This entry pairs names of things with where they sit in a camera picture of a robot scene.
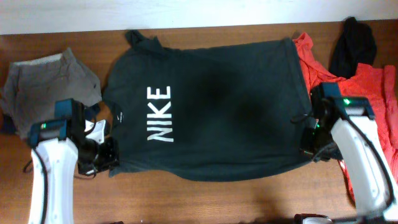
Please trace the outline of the dark green Nike t-shirt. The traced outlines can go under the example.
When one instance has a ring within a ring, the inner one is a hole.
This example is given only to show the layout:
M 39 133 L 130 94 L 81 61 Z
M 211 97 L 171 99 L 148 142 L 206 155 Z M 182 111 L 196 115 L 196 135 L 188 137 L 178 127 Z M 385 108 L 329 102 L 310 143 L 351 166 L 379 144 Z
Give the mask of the dark green Nike t-shirt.
M 119 146 L 110 176 L 231 182 L 308 164 L 299 149 L 313 120 L 299 117 L 312 106 L 291 39 L 191 50 L 136 30 L 126 39 L 103 93 Z

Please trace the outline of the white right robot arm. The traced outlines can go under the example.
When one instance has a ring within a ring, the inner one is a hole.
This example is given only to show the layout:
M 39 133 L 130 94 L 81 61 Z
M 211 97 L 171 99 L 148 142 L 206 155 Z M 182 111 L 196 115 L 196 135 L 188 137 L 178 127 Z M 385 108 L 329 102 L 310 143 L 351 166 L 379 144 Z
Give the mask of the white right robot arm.
M 342 159 L 354 192 L 356 221 L 397 223 L 397 184 L 364 97 L 313 96 L 315 127 L 303 136 L 302 152 L 313 162 Z

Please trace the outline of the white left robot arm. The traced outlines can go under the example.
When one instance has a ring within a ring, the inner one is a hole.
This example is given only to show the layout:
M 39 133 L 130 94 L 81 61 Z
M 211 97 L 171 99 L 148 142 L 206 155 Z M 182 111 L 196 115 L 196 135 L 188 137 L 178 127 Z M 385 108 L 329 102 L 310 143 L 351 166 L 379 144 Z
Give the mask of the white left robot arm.
M 29 143 L 33 187 L 29 223 L 73 223 L 73 180 L 96 177 L 119 164 L 109 123 L 56 119 L 34 124 Z

